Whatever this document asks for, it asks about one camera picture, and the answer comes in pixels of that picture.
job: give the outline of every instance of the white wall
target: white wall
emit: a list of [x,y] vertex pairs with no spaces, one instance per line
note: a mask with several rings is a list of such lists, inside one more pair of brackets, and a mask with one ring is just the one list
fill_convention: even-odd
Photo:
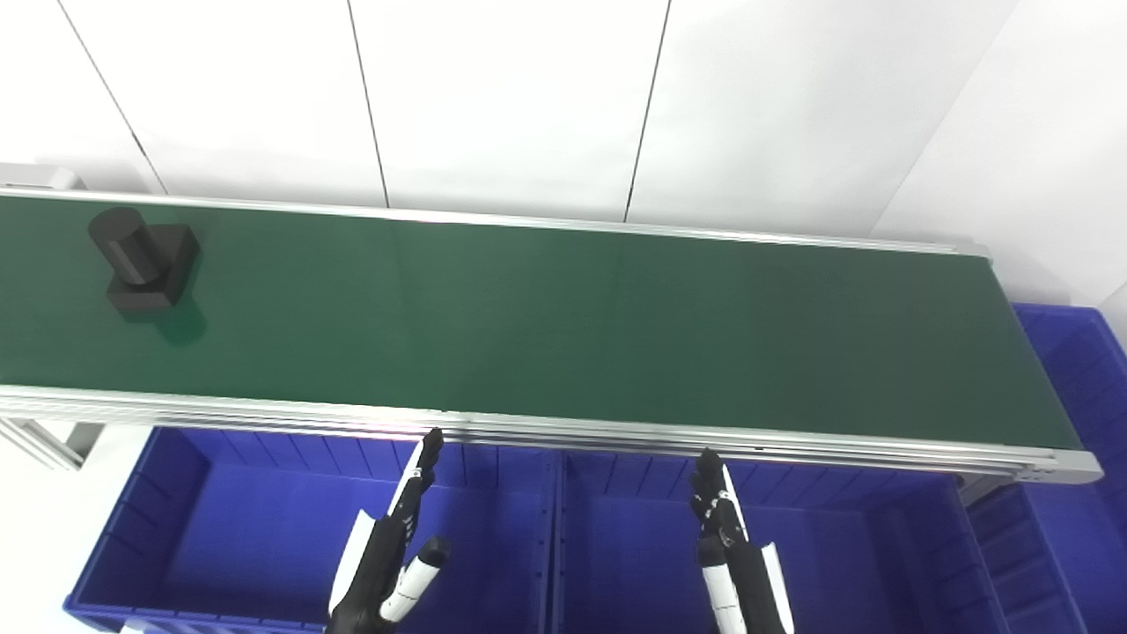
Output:
[[383,204],[344,2],[62,3],[168,193]]
[[59,6],[7,0],[0,15],[0,162],[61,164],[90,188],[161,193]]
[[94,63],[56,2],[6,6],[0,161],[105,189],[971,239],[1013,297],[1127,330],[1122,2],[62,6]]

